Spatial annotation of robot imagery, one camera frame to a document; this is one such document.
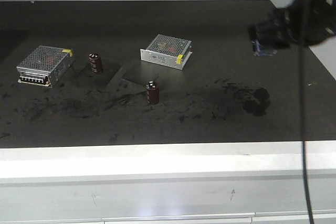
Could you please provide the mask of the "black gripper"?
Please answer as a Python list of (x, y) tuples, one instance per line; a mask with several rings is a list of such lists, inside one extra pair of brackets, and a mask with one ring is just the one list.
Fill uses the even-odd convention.
[(248, 26), (248, 34), (251, 42), (274, 49), (299, 43), (299, 26), (293, 23), (286, 8), (276, 8), (261, 22)]

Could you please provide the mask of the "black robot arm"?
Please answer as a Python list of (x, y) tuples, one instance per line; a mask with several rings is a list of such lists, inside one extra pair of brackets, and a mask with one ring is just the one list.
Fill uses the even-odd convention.
[(292, 0), (248, 27), (254, 51), (315, 46), (335, 37), (335, 0)]

